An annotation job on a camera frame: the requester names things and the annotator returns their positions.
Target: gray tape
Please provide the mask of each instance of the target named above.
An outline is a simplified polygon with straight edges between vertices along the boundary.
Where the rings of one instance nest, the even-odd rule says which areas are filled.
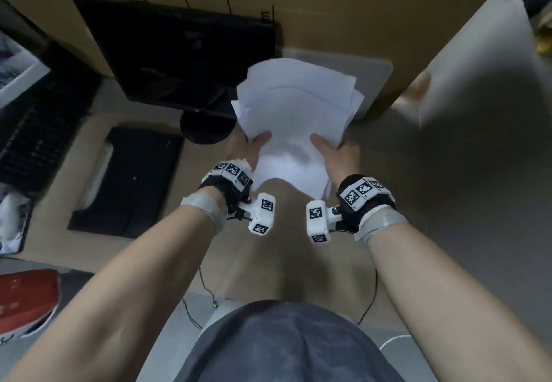
[[[377,232],[389,225],[397,224],[398,222],[408,222],[406,218],[394,210],[392,207],[388,209],[382,209],[368,218],[368,220],[361,226],[354,235],[355,241],[362,241],[362,244],[368,246],[370,238],[372,238]]]
[[[219,204],[215,199],[204,193],[193,193],[188,197],[182,199],[182,205],[190,205],[198,207],[199,209],[207,212],[213,223],[215,224],[216,232],[219,233],[223,230],[226,223],[226,215],[220,210]]]

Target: hand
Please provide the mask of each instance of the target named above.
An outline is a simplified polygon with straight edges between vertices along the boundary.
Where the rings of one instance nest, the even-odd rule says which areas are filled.
[[[266,131],[248,142],[244,131],[237,125],[230,136],[228,148],[226,148],[226,156],[228,159],[246,160],[251,166],[251,170],[254,171],[259,162],[260,149],[271,139],[271,137],[271,132]]]
[[[344,137],[339,147],[332,149],[319,134],[310,135],[310,140],[324,157],[328,177],[335,187],[351,174],[361,173],[361,149],[355,141]]]

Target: stack of white paper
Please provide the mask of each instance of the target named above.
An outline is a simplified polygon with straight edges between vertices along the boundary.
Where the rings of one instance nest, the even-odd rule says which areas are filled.
[[[310,142],[318,133],[337,147],[364,96],[355,77],[301,62],[269,59],[253,65],[232,101],[248,138],[271,131],[253,173],[256,190],[280,178],[314,199],[328,197],[331,184],[324,160]]]

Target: forearm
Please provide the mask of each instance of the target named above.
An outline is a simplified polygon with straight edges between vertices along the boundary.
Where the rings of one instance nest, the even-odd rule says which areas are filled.
[[[214,236],[204,211],[181,206],[96,274],[6,381],[135,380]]]
[[[377,270],[441,381],[552,380],[552,358],[486,288],[407,223],[370,239]]]

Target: black monitor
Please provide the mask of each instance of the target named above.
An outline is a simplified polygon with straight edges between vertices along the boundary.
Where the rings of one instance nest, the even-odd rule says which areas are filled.
[[[247,69],[274,57],[274,23],[141,1],[73,0],[129,100],[235,119]]]

